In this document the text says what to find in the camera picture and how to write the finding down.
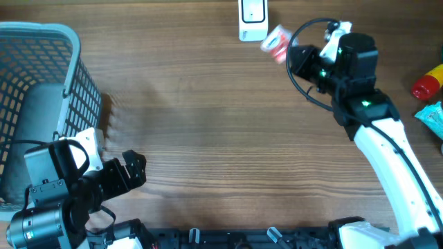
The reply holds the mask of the red sauce bottle green cap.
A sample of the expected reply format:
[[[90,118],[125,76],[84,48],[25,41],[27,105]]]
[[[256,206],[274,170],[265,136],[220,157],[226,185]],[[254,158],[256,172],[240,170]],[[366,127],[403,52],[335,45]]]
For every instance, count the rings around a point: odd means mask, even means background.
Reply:
[[[442,65],[419,78],[413,85],[411,93],[419,100],[429,100],[442,88]]]

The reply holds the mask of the red white snack packet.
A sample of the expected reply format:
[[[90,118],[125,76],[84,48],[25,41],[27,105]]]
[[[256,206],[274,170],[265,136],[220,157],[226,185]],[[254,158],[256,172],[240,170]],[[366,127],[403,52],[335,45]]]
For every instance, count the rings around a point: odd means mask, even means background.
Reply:
[[[262,41],[260,49],[270,54],[277,64],[282,64],[286,62],[287,47],[291,37],[291,31],[279,24]]]

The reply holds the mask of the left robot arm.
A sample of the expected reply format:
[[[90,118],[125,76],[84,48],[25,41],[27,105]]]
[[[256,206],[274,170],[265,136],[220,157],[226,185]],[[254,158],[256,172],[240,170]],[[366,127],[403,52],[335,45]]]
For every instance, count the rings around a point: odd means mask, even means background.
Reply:
[[[91,160],[77,165],[75,140],[58,140],[29,149],[25,154],[31,184],[25,200],[34,206],[18,211],[6,230],[13,248],[151,248],[154,237],[139,219],[111,223],[93,232],[86,228],[91,214],[116,215],[103,202],[126,194],[146,181],[146,158],[129,150],[125,164],[114,158],[102,169],[90,170]]]

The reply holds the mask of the mint green white pouch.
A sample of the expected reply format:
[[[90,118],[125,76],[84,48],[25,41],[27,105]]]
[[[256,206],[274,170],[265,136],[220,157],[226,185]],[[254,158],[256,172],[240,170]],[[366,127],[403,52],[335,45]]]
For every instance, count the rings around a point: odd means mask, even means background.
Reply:
[[[442,139],[442,102],[425,106],[415,114],[436,136]]]

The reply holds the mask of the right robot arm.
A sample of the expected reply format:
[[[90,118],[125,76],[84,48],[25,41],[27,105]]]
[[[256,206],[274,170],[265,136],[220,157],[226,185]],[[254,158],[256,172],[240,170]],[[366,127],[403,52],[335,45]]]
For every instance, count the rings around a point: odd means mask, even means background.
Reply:
[[[390,201],[398,234],[359,217],[331,223],[339,248],[441,248],[442,197],[414,155],[390,98],[375,88],[378,50],[373,38],[349,33],[328,62],[315,46],[287,49],[289,77],[316,84],[332,97],[332,112],[370,162]]]

